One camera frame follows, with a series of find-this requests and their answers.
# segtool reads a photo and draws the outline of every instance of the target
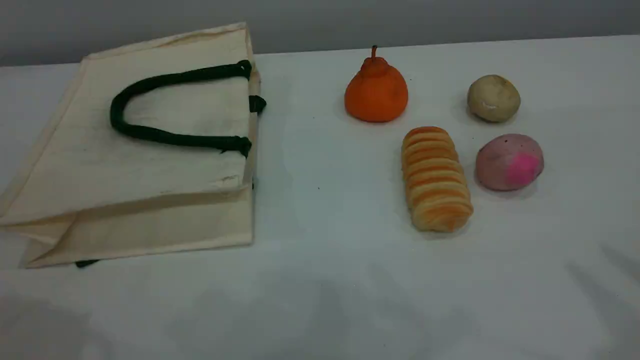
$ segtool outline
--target striped bread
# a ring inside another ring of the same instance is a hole
[[[451,233],[473,214],[465,174],[446,131],[425,126],[409,131],[402,144],[406,202],[421,231]]]

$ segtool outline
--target canvas tote bag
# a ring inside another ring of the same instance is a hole
[[[124,117],[173,134],[247,138],[248,153],[146,141],[111,127],[111,101],[129,85],[243,60],[251,64],[246,78],[159,87],[132,98]],[[24,266],[251,244],[257,112],[249,98],[257,94],[245,24],[87,56],[0,197],[0,226],[30,239]]]

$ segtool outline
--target toy food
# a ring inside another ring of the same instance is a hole
[[[356,119],[368,122],[388,122],[404,111],[409,91],[402,74],[385,59],[366,58],[360,71],[351,80],[344,93],[344,107]]]
[[[451,233],[473,214],[467,180],[449,134],[439,127],[409,131],[402,144],[406,201],[419,230]]]
[[[521,134],[506,134],[478,152],[476,176],[491,190],[517,190],[531,184],[545,167],[540,145]]]
[[[509,120],[520,107],[520,94],[513,84],[499,75],[475,80],[467,93],[469,110],[490,122]]]

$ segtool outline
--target bag handle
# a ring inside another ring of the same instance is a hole
[[[212,149],[221,150],[222,152],[237,151],[246,158],[249,155],[252,144],[251,140],[245,136],[197,136],[174,134],[154,127],[129,124],[124,119],[124,110],[131,99],[157,88],[170,85],[227,79],[238,76],[242,76],[249,80],[251,70],[251,63],[248,60],[241,60],[235,64],[205,67],[202,69],[178,72],[175,74],[152,76],[151,78],[137,81],[127,86],[111,101],[111,108],[109,110],[111,127],[120,134],[139,140],[188,147],[210,147]],[[252,113],[261,113],[266,105],[267,102],[263,98],[257,95],[249,96],[249,110]]]

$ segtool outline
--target beige potato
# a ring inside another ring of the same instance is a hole
[[[469,110],[490,122],[509,120],[520,107],[520,94],[513,84],[499,75],[475,80],[467,93]]]

